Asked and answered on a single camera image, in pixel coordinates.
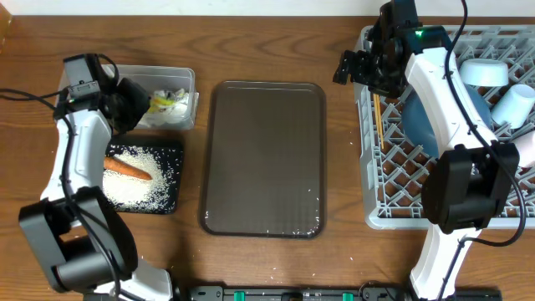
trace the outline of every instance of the blue bowl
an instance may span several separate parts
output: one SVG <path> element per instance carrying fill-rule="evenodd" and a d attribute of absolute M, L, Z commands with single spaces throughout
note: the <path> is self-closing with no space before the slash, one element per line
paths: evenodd
<path fill-rule="evenodd" d="M 485 125 L 491 129 L 491 110 L 488 108 L 487 102 L 471 86 L 467 84 L 465 86 L 466 91 L 470 95 L 471 102 L 476 107 L 477 113 L 479 113 Z M 412 91 L 405 101 L 405 107 L 401 113 L 401 122 L 403 122 L 405 136 L 409 138 L 413 145 L 422 145 L 425 153 L 438 158 L 438 145 L 436 144 L 435 133 L 433 133 L 431 123 L 425 113 L 424 105 L 421 103 L 420 97 L 418 97 L 415 91 Z"/>

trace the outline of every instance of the white plastic crate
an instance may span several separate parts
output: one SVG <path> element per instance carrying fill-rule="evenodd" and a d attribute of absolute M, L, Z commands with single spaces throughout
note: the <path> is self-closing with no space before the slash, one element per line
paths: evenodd
<path fill-rule="evenodd" d="M 444 28 L 453 39 L 459 27 Z M 369 50 L 370 43 L 365 37 L 370 29 L 368 26 L 362 30 L 354 51 Z M 476 87 L 491 107 L 512 84 L 535 87 L 535 26 L 466 26 L 454 51 L 459 65 L 474 58 L 496 59 L 508 64 L 509 86 Z M 411 90 L 409 87 L 399 99 L 380 98 L 385 139 L 385 148 L 381 150 L 372 96 L 367 87 L 354 84 L 360 122 L 364 216 L 366 223 L 374 229 L 423 229 L 429 225 L 420 203 L 420 189 L 435 166 L 436 158 L 428 156 L 420 145 L 412 145 L 405 138 L 401 111 Z M 494 126 L 498 139 L 509 141 L 535 129 L 535 111 L 518 130 L 512 130 L 510 125 Z M 518 168 L 516 178 L 526 199 L 527 227 L 535 227 L 535 167 Z M 517 197 L 512 191 L 503 213 L 491 220 L 489 228 L 516 228 L 518 210 Z"/>

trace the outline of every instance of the green tape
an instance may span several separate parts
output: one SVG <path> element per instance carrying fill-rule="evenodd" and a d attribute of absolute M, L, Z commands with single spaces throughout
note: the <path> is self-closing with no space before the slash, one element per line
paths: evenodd
<path fill-rule="evenodd" d="M 352 293 L 342 293 L 342 301 L 353 301 L 353 294 Z"/>
<path fill-rule="evenodd" d="M 234 301 L 245 301 L 245 292 L 234 292 Z"/>

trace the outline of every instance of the white bowl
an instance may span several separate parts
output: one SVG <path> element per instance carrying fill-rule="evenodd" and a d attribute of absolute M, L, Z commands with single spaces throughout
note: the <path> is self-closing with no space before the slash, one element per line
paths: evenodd
<path fill-rule="evenodd" d="M 481 87 L 502 87 L 509 84 L 507 64 L 493 59 L 468 59 L 461 66 L 465 84 Z"/>

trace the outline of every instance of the plastic bin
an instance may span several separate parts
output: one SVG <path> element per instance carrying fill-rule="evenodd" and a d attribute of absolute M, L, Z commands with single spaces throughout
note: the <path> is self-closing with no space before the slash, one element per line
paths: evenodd
<path fill-rule="evenodd" d="M 444 28 L 453 38 L 459 27 Z M 370 43 L 365 37 L 370 29 L 368 26 L 362 30 L 355 51 L 369 50 Z M 510 85 L 535 87 L 535 26 L 466 26 L 454 51 L 459 65 L 474 58 L 501 60 L 509 65 Z M 405 138 L 400 112 L 411 90 L 409 87 L 399 99 L 380 98 L 385 138 L 385 148 L 381 150 L 372 96 L 365 86 L 354 84 L 360 122 L 364 217 L 374 229 L 427 229 L 429 225 L 420 203 L 420 189 L 436 158 Z M 492 107 L 507 92 L 507 87 L 478 91 Z M 510 141 L 535 129 L 535 112 L 532 110 L 520 129 L 512 130 L 510 125 L 493 127 L 499 140 Z M 518 168 L 516 178 L 526 200 L 526 226 L 535 227 L 535 167 Z M 489 228 L 517 228 L 518 213 L 517 197 L 512 191 L 504 211 L 491 220 Z"/>
<path fill-rule="evenodd" d="M 103 65 L 113 70 L 112 65 Z M 176 122 L 147 126 L 140 122 L 136 129 L 163 129 L 163 130 L 189 130 L 195 124 L 196 108 L 199 94 L 195 90 L 195 73 L 188 68 L 117 65 L 120 79 L 129 78 L 141 85 L 149 95 L 158 89 L 178 90 L 184 89 L 189 93 L 188 106 L 183 115 L 176 116 Z M 63 73 L 59 88 L 69 85 L 65 72 Z M 141 120 L 157 119 L 156 114 L 145 114 Z"/>

